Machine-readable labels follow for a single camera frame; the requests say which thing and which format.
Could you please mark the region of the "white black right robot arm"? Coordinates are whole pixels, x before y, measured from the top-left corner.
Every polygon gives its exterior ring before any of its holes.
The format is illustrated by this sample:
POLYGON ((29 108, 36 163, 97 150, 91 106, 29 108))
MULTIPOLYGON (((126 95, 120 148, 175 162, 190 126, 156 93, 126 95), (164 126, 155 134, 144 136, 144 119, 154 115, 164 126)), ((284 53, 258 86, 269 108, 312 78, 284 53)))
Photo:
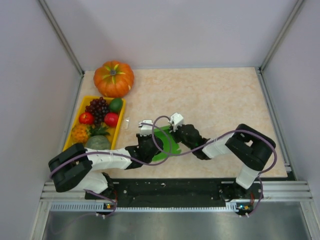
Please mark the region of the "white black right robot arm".
POLYGON ((278 160, 276 143, 244 123, 217 138, 202 137, 192 124, 173 125, 169 133, 176 143, 185 145, 200 160, 235 155, 243 163, 233 184, 233 192, 239 198, 249 195, 254 181, 278 160))

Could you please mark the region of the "green paper box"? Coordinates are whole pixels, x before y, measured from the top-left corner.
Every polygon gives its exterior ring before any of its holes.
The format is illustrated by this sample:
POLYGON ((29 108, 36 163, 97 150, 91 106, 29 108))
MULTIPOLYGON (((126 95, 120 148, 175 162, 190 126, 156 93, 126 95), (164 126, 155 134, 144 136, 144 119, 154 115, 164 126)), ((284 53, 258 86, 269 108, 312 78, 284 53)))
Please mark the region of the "green paper box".
POLYGON ((163 132, 159 129, 155 129, 154 135, 162 141, 163 150, 167 153, 180 154, 182 150, 180 149, 179 144, 175 143, 173 137, 170 135, 170 126, 163 126, 161 129, 163 132))

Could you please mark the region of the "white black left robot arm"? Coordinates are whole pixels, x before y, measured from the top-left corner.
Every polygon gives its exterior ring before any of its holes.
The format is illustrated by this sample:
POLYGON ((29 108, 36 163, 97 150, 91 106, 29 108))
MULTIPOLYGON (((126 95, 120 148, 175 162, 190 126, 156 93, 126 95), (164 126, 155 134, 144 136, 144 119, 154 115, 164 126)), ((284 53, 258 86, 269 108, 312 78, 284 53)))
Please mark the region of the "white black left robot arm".
POLYGON ((108 169, 131 170, 149 165, 164 149, 158 137, 136 135, 138 144, 114 150, 96 150, 76 143, 56 157, 48 167, 58 193, 70 190, 89 190, 109 198, 114 191, 108 169))

